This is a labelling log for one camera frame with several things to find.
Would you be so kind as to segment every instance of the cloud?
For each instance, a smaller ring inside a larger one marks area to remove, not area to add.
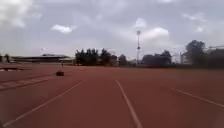
[[[145,19],[143,19],[143,18],[138,18],[134,25],[134,27],[136,27],[136,28],[141,28],[141,27],[144,28],[146,26],[147,26],[147,23],[146,23]]]
[[[103,15],[101,15],[101,14],[96,15],[96,20],[100,21],[102,19],[103,19]]]
[[[196,14],[182,14],[183,18],[189,19],[191,21],[199,22],[199,23],[205,23],[207,20],[204,18],[204,13],[196,13]]]
[[[31,18],[40,19],[42,16],[43,16],[43,15],[40,14],[40,13],[33,13],[33,14],[31,15]]]
[[[48,4],[49,3],[50,4],[64,4],[64,3],[76,4],[76,3],[80,3],[81,0],[42,0],[42,1]]]
[[[203,31],[204,31],[204,28],[200,26],[195,29],[195,32],[203,32]]]
[[[75,30],[77,27],[76,26],[72,26],[72,27],[67,27],[67,26],[63,26],[63,25],[54,25],[51,27],[51,30],[53,31],[58,31],[64,34],[68,34],[71,33],[73,30]]]
[[[167,4],[167,3],[173,3],[177,0],[157,0],[158,3]]]
[[[101,13],[105,15],[115,15],[124,11],[128,7],[127,0],[98,0],[94,2],[99,7]]]
[[[150,29],[142,34],[144,40],[153,40],[163,37],[169,37],[169,31],[160,27]]]
[[[0,26],[25,27],[25,19],[33,8],[33,0],[0,0]]]
[[[82,18],[81,18],[83,21],[84,21],[84,23],[85,24],[87,24],[87,25],[91,25],[92,24],[92,19],[90,18],[90,17],[88,17],[88,16],[82,16]]]

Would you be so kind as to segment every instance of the distant tree line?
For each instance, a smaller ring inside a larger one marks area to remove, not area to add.
[[[76,51],[75,53],[75,62],[77,65],[84,66],[97,66],[97,65],[127,65],[127,59],[124,54],[117,57],[116,55],[111,54],[106,49],[102,49],[99,52],[97,49],[87,49]]]
[[[3,58],[5,58],[7,63],[10,63],[10,56],[9,56],[9,54],[5,54],[4,56],[2,56],[2,54],[0,54],[0,63],[3,62]]]
[[[186,58],[193,66],[208,68],[224,67],[224,49],[205,49],[205,43],[193,40],[186,46]]]

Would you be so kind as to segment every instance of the red track surface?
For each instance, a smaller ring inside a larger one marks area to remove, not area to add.
[[[143,128],[224,127],[223,71],[102,67],[64,70],[74,72],[0,92],[2,123],[7,128],[136,128],[117,80]]]

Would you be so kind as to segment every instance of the building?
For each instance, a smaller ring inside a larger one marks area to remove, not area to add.
[[[192,62],[187,58],[187,53],[183,53],[180,56],[180,63],[181,64],[192,64]]]
[[[65,55],[43,54],[42,56],[12,56],[14,62],[31,62],[31,63],[60,63],[61,61],[71,62],[72,59]]]

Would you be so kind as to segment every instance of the small object on track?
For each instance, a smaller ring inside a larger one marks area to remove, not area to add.
[[[62,72],[62,71],[57,71],[57,72],[56,72],[56,76],[64,76],[64,72]]]

